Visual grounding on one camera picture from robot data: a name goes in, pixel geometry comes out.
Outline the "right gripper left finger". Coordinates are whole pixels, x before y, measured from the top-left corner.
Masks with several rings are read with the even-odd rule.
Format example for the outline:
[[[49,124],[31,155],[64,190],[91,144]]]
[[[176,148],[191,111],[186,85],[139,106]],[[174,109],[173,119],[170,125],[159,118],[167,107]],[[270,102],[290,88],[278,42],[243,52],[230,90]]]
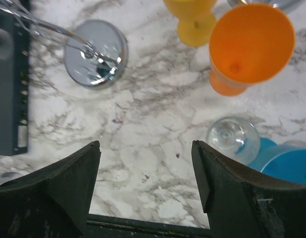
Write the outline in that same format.
[[[93,141],[70,156],[0,185],[0,238],[79,238],[100,164]]]

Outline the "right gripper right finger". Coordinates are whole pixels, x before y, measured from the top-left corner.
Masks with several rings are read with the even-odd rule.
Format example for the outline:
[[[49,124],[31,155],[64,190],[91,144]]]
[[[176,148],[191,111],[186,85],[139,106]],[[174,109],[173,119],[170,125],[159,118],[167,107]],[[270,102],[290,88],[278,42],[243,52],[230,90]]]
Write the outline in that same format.
[[[202,208],[214,238],[306,238],[306,185],[240,164],[192,143]]]

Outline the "chrome swirl wine glass rack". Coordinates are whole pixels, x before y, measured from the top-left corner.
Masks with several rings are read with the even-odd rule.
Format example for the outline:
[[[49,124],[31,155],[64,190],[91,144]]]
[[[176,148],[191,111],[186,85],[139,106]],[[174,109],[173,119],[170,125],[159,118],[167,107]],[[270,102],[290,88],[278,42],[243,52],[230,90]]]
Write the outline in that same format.
[[[35,17],[18,0],[1,0],[0,12],[12,15],[33,37],[64,46],[69,76],[85,87],[107,87],[124,73],[129,49],[124,34],[105,20],[87,20],[74,31]]]

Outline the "dark grey box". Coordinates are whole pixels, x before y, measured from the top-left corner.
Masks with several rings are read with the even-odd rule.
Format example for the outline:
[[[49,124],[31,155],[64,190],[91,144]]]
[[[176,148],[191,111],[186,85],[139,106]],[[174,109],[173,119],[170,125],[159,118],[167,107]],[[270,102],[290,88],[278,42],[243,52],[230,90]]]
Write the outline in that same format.
[[[7,54],[0,59],[0,155],[28,151],[29,48],[31,37],[13,8],[0,0],[0,29],[7,33]]]

